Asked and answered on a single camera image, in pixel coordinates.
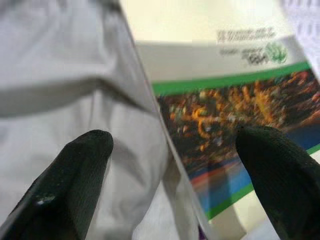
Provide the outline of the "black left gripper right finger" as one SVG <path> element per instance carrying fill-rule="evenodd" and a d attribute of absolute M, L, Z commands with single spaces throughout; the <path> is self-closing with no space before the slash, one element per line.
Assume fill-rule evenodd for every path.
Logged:
<path fill-rule="evenodd" d="M 240 126 L 235 148 L 279 238 L 318 240 L 320 164 L 269 126 Z"/>

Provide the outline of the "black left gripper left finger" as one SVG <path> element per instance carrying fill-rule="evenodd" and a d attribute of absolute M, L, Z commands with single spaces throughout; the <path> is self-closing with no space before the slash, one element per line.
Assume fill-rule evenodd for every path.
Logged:
<path fill-rule="evenodd" d="M 0 227 L 2 240 L 84 240 L 101 195 L 114 140 L 90 130 L 68 142 Z"/>

